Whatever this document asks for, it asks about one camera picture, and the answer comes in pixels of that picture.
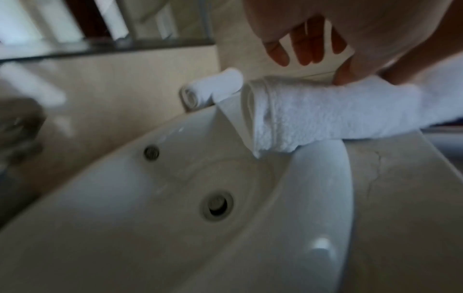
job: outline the chrome faucet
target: chrome faucet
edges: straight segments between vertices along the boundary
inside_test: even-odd
[[[11,165],[42,151],[35,140],[45,121],[42,107],[32,98],[0,100],[0,164]]]

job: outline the small rolled towel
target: small rolled towel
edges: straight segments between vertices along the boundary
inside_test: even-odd
[[[399,86],[378,76],[346,86],[264,77],[244,85],[241,107],[255,155],[406,133],[463,116],[463,56]]]
[[[227,98],[242,86],[243,74],[236,68],[228,68],[183,86],[180,95],[187,108],[194,111],[212,105],[212,97]]]

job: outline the sink basin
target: sink basin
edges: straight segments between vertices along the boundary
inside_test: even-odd
[[[0,292],[332,292],[353,218],[339,140],[255,159],[215,107],[90,166],[0,231]]]

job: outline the hand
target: hand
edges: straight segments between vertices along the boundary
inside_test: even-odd
[[[455,0],[448,9],[451,3],[451,0],[243,0],[253,31],[261,38],[268,55],[282,66],[290,62],[279,42],[286,34],[290,35],[301,64],[323,59],[321,15],[328,18],[337,29],[331,33],[333,51],[342,52],[346,46],[344,40],[355,50],[337,70],[334,84],[362,79],[399,57],[384,78],[394,84],[403,83],[424,68],[462,51],[459,28],[463,27],[463,16],[459,14],[463,11],[463,0]]]

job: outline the white towel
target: white towel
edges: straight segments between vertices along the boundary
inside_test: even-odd
[[[377,76],[346,86],[265,77],[243,87],[241,107],[257,156],[317,140],[401,134],[463,116],[463,56],[400,86]]]
[[[242,86],[242,73],[236,68],[228,68],[183,86],[180,95],[188,109],[199,110],[212,105],[212,97],[218,100],[227,98]]]

